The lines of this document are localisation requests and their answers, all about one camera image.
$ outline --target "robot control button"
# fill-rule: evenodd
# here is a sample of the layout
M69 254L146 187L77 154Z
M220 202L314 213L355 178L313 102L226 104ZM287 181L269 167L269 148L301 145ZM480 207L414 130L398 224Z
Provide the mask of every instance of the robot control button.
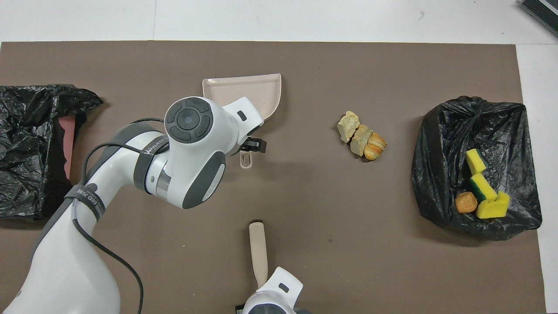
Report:
M170 128L169 133L178 140L189 141L191 139L190 133L182 132L176 126Z
M287 314L281 307L271 303L254 306L248 314Z
M200 115L193 109L184 109L176 117L176 123L183 130L192 130L200 122Z
M192 106L196 108L199 112L206 112L209 110L209 105L204 100L199 98L191 98L188 99L187 103L188 106Z
M210 117L204 116L201 117L201 123L197 129L194 130L194 134L197 137L201 137L209 128L209 122L211 121Z
M166 117L166 121L167 123L173 123L176 117L176 113L178 112L178 110L180 110L182 108L182 104L181 103L175 103L174 106L172 106L169 111L167 112L167 117Z

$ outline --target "brown mat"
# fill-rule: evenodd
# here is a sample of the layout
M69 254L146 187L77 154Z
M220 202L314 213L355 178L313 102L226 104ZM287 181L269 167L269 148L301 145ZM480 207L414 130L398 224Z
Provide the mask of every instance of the brown mat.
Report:
M255 290L248 223L266 224L270 273L305 285L313 313L544 312L537 234L484 242L420 217L410 169L421 116L460 95L522 102L514 46L307 42L3 43L0 84L71 83L107 103L77 140L86 152L125 123L162 117L202 95L204 78L281 73L275 115L257 131L265 154L242 170L229 159L215 195L191 210L134 187L108 206L95 237L145 285L145 313L234 313ZM339 140L346 110L384 136L364 163ZM0 310L17 293L39 230L1 222ZM135 312L132 275L106 255Z

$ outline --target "black cable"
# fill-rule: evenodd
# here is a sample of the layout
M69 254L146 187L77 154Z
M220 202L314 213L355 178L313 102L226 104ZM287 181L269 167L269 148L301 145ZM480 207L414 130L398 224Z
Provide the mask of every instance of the black cable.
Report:
M163 119L159 119L159 118L142 118L142 119L137 119L135 121L133 121L132 123L138 123L138 122L143 122L143 121L157 121L160 123L165 123L163 121Z
M116 146L116 147L120 147L120 148L126 148L129 149L131 151L134 151L136 153L141 153L140 149L137 149L135 147L132 147L130 145L126 145L126 144L121 144L121 143L117 143L117 142L106 142L106 143L102 143L99 144L97 146L95 146L93 149L91 149L91 151L89 151L87 153L87 155L85 156L85 159L83 161L83 165L81 166L81 181L80 184L85 185L85 183L87 183L87 163L89 162L89 158L100 148L103 147L107 147L107 146ZM141 282L141 278L140 275L138 275L138 273L136 272L136 270L134 269L134 267L132 267L130 264L128 264L123 258L121 258L120 256L116 255L116 253L112 252L111 250L107 249L105 246L103 246L101 243L97 242L92 236L90 236L87 232L85 232L85 230L83 230L83 228L79 225L78 219L74 218L72 219L72 222L74 223L74 227L77 229L77 231L87 240L89 241L91 244L95 245L96 247L98 247L101 251L107 253L110 257L112 257L113 259L119 261L122 265L124 265L126 268L128 268L128 270L134 275L134 277L136 278L138 285L139 285L139 306L138 306L138 314L141 313L141 309L143 307L143 283Z
M130 145L117 143L117 142L106 142L106 143L102 143L102 144L99 144L99 145L95 146L93 149L91 149L87 153L87 156L85 156L85 159L83 161L83 165L81 166L81 181L80 181L80 184L85 185L87 180L88 180L88 178L87 178L87 163L89 162L89 158L91 157L91 155L93 155L100 148L107 147L107 146L117 146L117 147L129 149L129 150L134 151L136 153L141 153L141 149L137 149L137 148L132 147Z
M121 258L120 256L116 255L116 253L112 252L111 250L107 249L105 246L103 246L101 243L98 243L97 240L95 240L92 236L90 236L87 232L85 232L85 230L83 230L83 228L79 225L78 219L74 218L72 219L72 222L74 223L74 227L78 230L78 232L89 242L91 242L93 245L95 245L96 247L100 248L101 251L107 253L110 257L112 257L113 259L119 261L122 265L124 265L126 268L128 268L128 270L130 272L132 272L132 274L134 275L134 277L136 277L136 280L138 282L139 285L139 307L138 307L138 314L141 313L141 308L143 306L143 284L141 282L141 278L140 275L138 275L138 273L136 272L136 270L134 269L134 267L132 267L130 264L128 264L128 262L126 262L123 258Z

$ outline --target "black strap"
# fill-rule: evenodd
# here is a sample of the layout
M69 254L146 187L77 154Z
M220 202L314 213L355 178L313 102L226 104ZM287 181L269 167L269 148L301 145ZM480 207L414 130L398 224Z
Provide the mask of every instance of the black strap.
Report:
M138 156L136 162L136 167L134 168L134 185L136 188L145 191L147 194L151 194L147 191L145 181L147 179L147 172L153 162L155 154L163 152L169 149L169 137L166 135L161 135L153 139L147 146L143 148Z
M97 221L99 221L105 212L105 207L101 198L95 193L95 190L97 190L95 184L88 184L87 186L76 184L64 198L77 199L86 205L93 212Z

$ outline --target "brush handle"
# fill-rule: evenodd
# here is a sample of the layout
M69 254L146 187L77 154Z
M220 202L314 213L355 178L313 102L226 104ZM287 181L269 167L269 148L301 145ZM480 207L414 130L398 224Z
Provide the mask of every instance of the brush handle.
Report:
M266 233L262 222L252 222L249 226L250 250L252 252L252 267L258 283L258 289L267 281L267 249Z

